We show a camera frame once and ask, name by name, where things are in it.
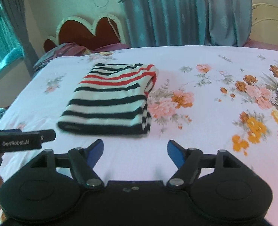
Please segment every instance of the striped shirt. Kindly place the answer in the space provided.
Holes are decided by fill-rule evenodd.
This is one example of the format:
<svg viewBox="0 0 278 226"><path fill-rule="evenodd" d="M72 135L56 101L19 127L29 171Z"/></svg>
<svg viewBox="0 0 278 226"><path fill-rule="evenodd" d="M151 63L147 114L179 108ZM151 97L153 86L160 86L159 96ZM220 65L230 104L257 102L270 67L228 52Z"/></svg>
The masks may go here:
<svg viewBox="0 0 278 226"><path fill-rule="evenodd" d="M151 64L96 64L78 84L58 127L79 134L147 134L147 96L156 74Z"/></svg>

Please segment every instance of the bed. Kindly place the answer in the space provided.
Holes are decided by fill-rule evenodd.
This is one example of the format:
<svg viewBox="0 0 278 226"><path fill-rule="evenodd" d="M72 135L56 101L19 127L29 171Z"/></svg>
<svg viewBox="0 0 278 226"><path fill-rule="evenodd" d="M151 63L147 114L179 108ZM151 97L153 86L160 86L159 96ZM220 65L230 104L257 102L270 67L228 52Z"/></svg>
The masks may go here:
<svg viewBox="0 0 278 226"><path fill-rule="evenodd" d="M120 34L115 36L121 41ZM153 120L147 137L81 136L57 127L76 85L97 63L157 67L158 78L148 97ZM54 153L87 147L102 139L104 153L94 170L105 183L167 182L177 170L167 155L169 140L208 154L226 149L270 185L273 202L266 219L278 226L277 51L174 46L59 57L36 75L0 120L0 130L14 128L54 129L56 139L42 145L42 149L50 148ZM5 154L0 175L6 181L40 152ZM212 171L203 169L201 176ZM58 172L71 176L64 168Z"/></svg>

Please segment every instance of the pink flower print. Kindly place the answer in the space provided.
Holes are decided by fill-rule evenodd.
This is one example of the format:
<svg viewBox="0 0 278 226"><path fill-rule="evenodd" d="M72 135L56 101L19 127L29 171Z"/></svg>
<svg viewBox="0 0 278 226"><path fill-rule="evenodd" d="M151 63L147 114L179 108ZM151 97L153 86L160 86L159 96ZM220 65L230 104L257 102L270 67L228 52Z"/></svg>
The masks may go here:
<svg viewBox="0 0 278 226"><path fill-rule="evenodd" d="M23 131L24 127L25 127L25 123L24 123L24 122L21 122L21 123L19 123L19 124L17 125L17 128L16 128L16 129L20 129L21 131Z"/></svg>
<svg viewBox="0 0 278 226"><path fill-rule="evenodd" d="M266 109L270 109L272 108L272 104L270 103L270 101L260 97L260 98L257 98L255 100L255 102L258 104L259 108L261 108L262 110L266 110Z"/></svg>
<svg viewBox="0 0 278 226"><path fill-rule="evenodd" d="M45 91L45 93L53 92L55 90L55 87L48 87Z"/></svg>
<svg viewBox="0 0 278 226"><path fill-rule="evenodd" d="M176 113L177 103L172 102L171 98L160 98L158 102L150 104L148 106L148 111L151 116L159 119L161 117L172 116Z"/></svg>
<svg viewBox="0 0 278 226"><path fill-rule="evenodd" d="M264 97L267 100L271 98L272 92L270 90L266 89L265 87L261 87L259 88L259 90L262 97Z"/></svg>
<svg viewBox="0 0 278 226"><path fill-rule="evenodd" d="M212 67L208 64L197 64L196 68L200 73L207 73L212 69Z"/></svg>
<svg viewBox="0 0 278 226"><path fill-rule="evenodd" d="M245 91L251 98L260 98L261 97L261 91L256 86L246 85Z"/></svg>

